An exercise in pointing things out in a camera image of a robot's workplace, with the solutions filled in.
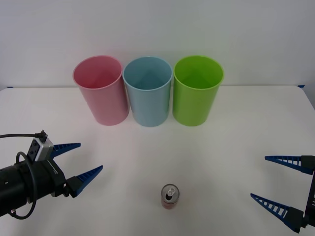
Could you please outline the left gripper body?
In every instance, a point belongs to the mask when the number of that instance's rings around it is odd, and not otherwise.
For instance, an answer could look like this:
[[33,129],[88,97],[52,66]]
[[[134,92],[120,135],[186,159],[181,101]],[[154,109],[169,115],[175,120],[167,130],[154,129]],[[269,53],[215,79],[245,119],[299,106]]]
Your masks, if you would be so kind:
[[33,170],[38,197],[49,194],[58,197],[64,193],[65,176],[53,159],[34,162]]

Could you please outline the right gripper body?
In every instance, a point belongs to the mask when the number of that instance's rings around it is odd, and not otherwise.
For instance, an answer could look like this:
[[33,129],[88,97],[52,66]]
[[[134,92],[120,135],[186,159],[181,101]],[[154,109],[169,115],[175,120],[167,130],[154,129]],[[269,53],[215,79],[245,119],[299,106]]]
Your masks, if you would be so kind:
[[305,220],[314,220],[315,219],[315,175],[313,174],[312,183],[307,199],[307,205],[305,209]]

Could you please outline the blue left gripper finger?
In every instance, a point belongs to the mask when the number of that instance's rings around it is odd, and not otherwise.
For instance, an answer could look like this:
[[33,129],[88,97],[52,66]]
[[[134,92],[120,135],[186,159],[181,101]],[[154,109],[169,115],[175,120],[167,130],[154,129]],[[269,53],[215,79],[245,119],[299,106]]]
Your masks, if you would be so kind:
[[58,144],[54,145],[53,150],[51,152],[50,158],[54,159],[56,156],[62,155],[70,150],[75,148],[79,148],[81,146],[80,143],[69,143],[69,144]]
[[102,171],[103,166],[99,166],[80,175],[71,177],[66,180],[64,187],[64,196],[69,195],[76,198],[83,189]]

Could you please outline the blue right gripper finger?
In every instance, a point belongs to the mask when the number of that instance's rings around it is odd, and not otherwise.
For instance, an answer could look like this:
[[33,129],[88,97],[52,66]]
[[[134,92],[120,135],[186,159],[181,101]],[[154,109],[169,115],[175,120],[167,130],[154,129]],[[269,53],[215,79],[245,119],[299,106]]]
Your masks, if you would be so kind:
[[315,171],[315,157],[311,155],[265,156],[265,160],[287,166],[309,175],[312,175]]
[[300,233],[300,229],[306,227],[307,224],[304,221],[303,211],[271,201],[253,193],[251,193],[251,197],[295,233]]

